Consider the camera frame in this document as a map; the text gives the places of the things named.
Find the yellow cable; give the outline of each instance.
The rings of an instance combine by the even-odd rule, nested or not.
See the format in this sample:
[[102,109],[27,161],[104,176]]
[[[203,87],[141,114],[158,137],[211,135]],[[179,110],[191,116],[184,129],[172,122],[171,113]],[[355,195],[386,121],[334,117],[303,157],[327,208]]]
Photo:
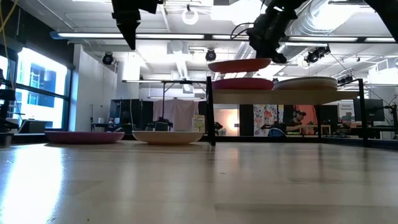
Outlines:
[[15,10],[15,8],[16,8],[18,2],[19,2],[19,0],[15,0],[14,5],[12,6],[12,8],[11,8],[10,12],[8,13],[6,19],[4,20],[4,23],[1,24],[0,32],[1,32],[1,31],[4,29],[4,27],[6,26],[8,20],[10,19],[12,13],[14,12],[14,10]]
[[[2,9],[1,9],[1,4],[0,4],[0,20],[1,20],[1,24],[3,24],[3,21],[2,21]],[[3,38],[3,40],[4,40],[4,48],[6,49],[6,58],[7,58],[7,61],[8,61],[8,50],[7,50],[6,30],[3,30],[3,31],[2,31],[2,38]]]
[[[8,19],[11,17],[12,13],[14,12],[14,10],[15,10],[15,8],[16,8],[16,6],[17,6],[18,1],[19,1],[19,0],[16,0],[16,1],[14,2],[14,5],[12,6],[12,8],[11,8],[9,14],[8,14],[7,17],[6,17],[6,20],[3,21],[3,19],[2,19],[1,0],[0,0],[0,19],[1,19],[1,28],[0,28],[0,32],[2,32],[2,37],[3,37],[3,40],[4,40],[4,49],[5,49],[5,51],[6,51],[7,66],[8,66],[8,62],[9,62],[9,57],[8,57],[8,49],[7,49],[7,40],[6,40],[6,30],[5,30],[5,26],[6,26],[7,22],[8,22]],[[11,81],[11,89],[12,89],[12,90],[15,90],[15,88],[14,88],[14,82],[12,82],[12,81]]]

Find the red disc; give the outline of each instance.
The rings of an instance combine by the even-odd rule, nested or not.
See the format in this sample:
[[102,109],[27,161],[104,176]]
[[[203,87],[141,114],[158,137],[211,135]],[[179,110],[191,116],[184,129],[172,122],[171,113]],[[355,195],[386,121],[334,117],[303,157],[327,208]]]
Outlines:
[[256,72],[260,69],[266,68],[271,64],[270,58],[257,58],[257,59],[243,59],[243,60],[230,60],[224,62],[214,62],[208,64],[213,72],[238,73],[238,72]]
[[228,78],[212,83],[214,90],[272,90],[274,83],[263,78]]

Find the cap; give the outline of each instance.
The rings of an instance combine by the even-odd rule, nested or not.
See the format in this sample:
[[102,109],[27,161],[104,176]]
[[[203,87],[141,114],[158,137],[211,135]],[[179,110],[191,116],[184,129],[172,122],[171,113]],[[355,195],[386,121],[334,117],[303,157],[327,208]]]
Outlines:
[[301,114],[301,115],[303,115],[303,116],[306,116],[306,115],[307,115],[306,112],[297,110],[297,111],[294,111],[293,116],[297,116],[298,114]]

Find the man with cap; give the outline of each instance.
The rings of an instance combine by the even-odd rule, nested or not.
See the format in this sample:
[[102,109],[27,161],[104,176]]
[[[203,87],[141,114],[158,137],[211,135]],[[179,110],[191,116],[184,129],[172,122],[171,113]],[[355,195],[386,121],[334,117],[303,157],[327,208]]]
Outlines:
[[304,116],[307,115],[306,112],[296,110],[293,112],[293,119],[291,119],[289,122],[285,123],[286,125],[286,131],[291,132],[291,131],[297,131],[302,128],[306,128],[307,125],[302,123],[302,120],[304,119]]

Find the shelf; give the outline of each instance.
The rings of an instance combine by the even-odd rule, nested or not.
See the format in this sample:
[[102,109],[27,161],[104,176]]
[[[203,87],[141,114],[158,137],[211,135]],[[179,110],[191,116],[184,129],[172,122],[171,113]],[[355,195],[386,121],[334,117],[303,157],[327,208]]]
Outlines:
[[324,105],[359,96],[358,91],[213,90],[214,104]]

